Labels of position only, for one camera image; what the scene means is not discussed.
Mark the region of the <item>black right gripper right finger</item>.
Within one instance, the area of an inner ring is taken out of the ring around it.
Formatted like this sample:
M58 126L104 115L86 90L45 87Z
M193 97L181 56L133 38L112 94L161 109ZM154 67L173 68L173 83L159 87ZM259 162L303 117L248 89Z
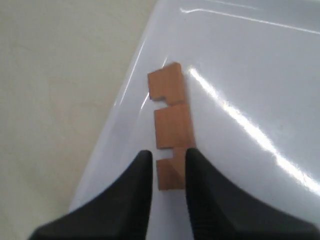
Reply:
M318 240L312 223L251 196L196 148L185 155L185 196L195 240Z

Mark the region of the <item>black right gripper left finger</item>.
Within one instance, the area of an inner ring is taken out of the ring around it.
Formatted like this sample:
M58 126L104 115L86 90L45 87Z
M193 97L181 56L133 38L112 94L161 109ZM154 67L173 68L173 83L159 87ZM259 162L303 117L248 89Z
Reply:
M153 194L153 156L141 150L100 195L38 227L31 240L144 240Z

